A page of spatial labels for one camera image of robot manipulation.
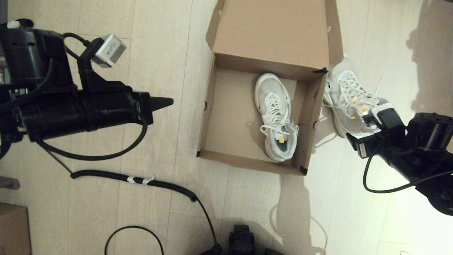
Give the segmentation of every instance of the cardboard box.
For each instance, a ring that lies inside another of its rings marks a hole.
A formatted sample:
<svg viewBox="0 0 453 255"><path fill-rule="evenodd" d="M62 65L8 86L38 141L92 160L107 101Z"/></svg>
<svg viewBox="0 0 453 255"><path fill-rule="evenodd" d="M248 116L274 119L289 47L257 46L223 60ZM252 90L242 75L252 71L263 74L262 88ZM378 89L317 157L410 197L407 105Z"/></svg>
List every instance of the cardboard box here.
<svg viewBox="0 0 453 255"><path fill-rule="evenodd" d="M197 156L231 166L307 174L326 72L343 60L335 0L218 0L206 41L212 70ZM273 162L264 151L254 87L274 73L291 95L299 126L291 160Z"/></svg>
<svg viewBox="0 0 453 255"><path fill-rule="evenodd" d="M0 254L31 254L27 208L0 203Z"/></svg>

